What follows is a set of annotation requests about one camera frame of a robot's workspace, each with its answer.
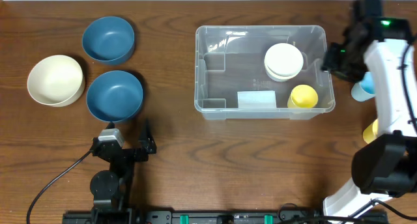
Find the white bowl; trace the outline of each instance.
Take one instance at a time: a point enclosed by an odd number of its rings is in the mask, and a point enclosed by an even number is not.
[[[53,55],[33,67],[27,90],[38,103],[63,107],[74,103],[85,88],[81,66],[66,55]]]

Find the blue bowl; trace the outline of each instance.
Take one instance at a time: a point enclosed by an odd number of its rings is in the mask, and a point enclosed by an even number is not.
[[[124,19],[107,16],[92,22],[84,31],[83,49],[104,64],[126,62],[135,50],[135,32]]]
[[[125,71],[110,71],[100,75],[87,91],[90,113],[105,122],[122,122],[133,118],[142,103],[142,84]]]

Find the stacked plates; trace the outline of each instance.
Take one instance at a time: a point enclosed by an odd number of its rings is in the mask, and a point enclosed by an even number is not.
[[[275,44],[266,52],[265,70],[275,81],[287,81],[301,71],[304,60],[301,52],[293,45]]]

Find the blue cup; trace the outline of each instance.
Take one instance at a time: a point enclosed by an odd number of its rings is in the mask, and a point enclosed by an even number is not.
[[[107,16],[86,28],[82,44],[89,57],[104,64],[122,64],[135,50],[135,32],[126,20]]]
[[[352,97],[359,102],[366,101],[375,97],[375,88],[372,80],[371,72],[366,72],[363,80],[355,85],[351,91]]]

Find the bowl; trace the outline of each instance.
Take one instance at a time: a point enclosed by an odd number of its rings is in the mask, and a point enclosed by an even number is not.
[[[135,50],[135,33],[124,19],[107,16],[92,22],[84,31],[83,49],[88,56],[104,64],[126,62]]]
[[[125,71],[100,75],[87,91],[90,113],[104,122],[123,122],[133,118],[143,103],[140,81]]]
[[[27,90],[40,104],[63,107],[74,103],[85,88],[81,66],[66,55],[41,60],[27,78]]]

